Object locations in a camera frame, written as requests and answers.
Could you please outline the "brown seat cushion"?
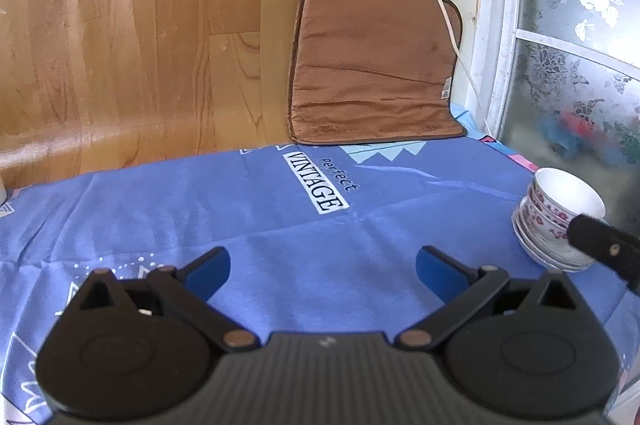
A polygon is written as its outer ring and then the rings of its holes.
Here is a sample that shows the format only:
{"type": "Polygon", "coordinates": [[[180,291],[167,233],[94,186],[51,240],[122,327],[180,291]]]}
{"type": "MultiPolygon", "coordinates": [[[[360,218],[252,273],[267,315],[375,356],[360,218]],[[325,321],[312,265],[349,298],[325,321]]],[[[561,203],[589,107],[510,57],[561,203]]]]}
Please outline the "brown seat cushion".
{"type": "Polygon", "coordinates": [[[450,139],[462,19],[450,0],[299,0],[288,134],[314,145],[450,139]]]}

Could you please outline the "blue printed tablecloth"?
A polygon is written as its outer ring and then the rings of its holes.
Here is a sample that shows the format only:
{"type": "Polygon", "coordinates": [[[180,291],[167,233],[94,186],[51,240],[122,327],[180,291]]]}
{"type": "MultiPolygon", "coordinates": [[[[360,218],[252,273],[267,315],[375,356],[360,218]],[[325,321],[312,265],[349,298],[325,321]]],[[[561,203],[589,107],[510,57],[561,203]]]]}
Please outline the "blue printed tablecloth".
{"type": "Polygon", "coordinates": [[[471,136],[275,145],[16,190],[1,208],[2,419],[48,417],[36,354],[93,269],[142,278],[221,245],[231,277],[214,306],[259,336],[393,334],[439,305],[414,270],[422,245],[539,272],[510,221],[534,172],[471,136]]]}

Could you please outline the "white enamel mug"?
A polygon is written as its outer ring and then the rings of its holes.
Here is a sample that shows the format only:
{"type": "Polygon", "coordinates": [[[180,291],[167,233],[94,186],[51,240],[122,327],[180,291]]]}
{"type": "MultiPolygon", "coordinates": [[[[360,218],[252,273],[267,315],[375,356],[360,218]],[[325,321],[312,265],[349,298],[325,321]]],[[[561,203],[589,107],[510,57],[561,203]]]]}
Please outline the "white enamel mug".
{"type": "Polygon", "coordinates": [[[0,178],[0,205],[1,206],[4,203],[6,203],[7,198],[8,198],[8,193],[6,193],[6,186],[4,185],[2,178],[0,178]]]}

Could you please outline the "white floral bowl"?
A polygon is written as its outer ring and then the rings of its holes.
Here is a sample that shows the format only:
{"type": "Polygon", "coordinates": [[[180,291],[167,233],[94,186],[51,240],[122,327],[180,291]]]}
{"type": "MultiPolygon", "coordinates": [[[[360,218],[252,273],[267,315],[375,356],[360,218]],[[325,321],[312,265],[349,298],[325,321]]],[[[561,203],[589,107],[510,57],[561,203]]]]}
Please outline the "white floral bowl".
{"type": "Polygon", "coordinates": [[[589,183],[558,168],[539,168],[527,196],[542,217],[563,229],[579,215],[603,219],[606,214],[604,200],[589,183]]]}
{"type": "Polygon", "coordinates": [[[544,217],[544,214],[529,200],[528,196],[522,198],[520,211],[524,225],[530,234],[549,243],[558,245],[568,244],[566,230],[547,217],[544,217]]]}

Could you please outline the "wooden pattern board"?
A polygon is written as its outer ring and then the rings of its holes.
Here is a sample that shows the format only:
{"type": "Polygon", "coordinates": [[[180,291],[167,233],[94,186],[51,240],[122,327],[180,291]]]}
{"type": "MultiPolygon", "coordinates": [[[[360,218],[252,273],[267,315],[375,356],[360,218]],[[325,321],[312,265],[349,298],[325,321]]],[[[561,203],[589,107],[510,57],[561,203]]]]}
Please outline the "wooden pattern board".
{"type": "Polygon", "coordinates": [[[1,0],[11,189],[282,143],[298,0],[1,0]]]}

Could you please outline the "white window frame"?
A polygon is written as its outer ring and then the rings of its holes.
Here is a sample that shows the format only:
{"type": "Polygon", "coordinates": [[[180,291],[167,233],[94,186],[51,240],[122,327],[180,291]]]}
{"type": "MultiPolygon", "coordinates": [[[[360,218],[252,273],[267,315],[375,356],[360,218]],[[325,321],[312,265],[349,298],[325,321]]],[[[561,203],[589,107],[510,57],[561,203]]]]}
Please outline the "white window frame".
{"type": "Polygon", "coordinates": [[[639,0],[480,0],[480,125],[639,224],[639,0]]]}

